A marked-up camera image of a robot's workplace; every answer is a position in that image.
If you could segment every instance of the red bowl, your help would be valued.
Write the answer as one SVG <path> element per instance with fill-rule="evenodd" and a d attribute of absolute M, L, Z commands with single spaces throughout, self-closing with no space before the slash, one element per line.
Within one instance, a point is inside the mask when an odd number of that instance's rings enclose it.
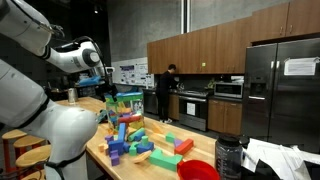
<path fill-rule="evenodd" d="M 211 165 L 199 160 L 181 161 L 178 175 L 180 180 L 220 180 L 218 172 Z"/>

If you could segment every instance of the gray wall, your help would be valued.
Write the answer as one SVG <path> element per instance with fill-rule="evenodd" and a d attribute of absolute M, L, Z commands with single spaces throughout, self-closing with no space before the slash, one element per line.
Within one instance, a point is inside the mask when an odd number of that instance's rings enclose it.
<path fill-rule="evenodd" d="M 111 61 L 147 56 L 146 44 L 180 34 L 181 0 L 109 0 Z"/>
<path fill-rule="evenodd" d="M 290 0 L 190 0 L 190 31 L 251 16 L 253 11 Z"/>

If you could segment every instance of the paper sign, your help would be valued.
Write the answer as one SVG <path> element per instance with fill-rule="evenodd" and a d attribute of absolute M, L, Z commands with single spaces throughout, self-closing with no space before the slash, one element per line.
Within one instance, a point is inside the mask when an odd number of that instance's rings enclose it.
<path fill-rule="evenodd" d="M 318 57 L 288 59 L 284 65 L 285 76 L 314 76 Z"/>
<path fill-rule="evenodd" d="M 193 103 L 187 103 L 187 114 L 196 115 L 196 105 Z"/>

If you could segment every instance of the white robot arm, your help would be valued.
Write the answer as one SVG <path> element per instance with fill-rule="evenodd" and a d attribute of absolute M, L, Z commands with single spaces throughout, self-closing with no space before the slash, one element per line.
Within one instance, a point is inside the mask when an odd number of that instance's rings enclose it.
<path fill-rule="evenodd" d="M 103 67 L 99 48 L 88 37 L 50 48 L 52 34 L 61 32 L 22 0 L 0 0 L 0 33 L 65 72 Z M 1 59 L 0 122 L 50 141 L 51 155 L 45 166 L 48 180 L 87 179 L 83 154 L 97 130 L 96 114 L 56 104 L 42 87 Z"/>

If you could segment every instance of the refrigerator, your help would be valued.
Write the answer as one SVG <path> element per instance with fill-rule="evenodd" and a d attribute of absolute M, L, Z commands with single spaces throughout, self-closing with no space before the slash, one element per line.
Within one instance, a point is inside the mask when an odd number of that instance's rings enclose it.
<path fill-rule="evenodd" d="M 320 38 L 247 48 L 241 133 L 320 153 Z"/>

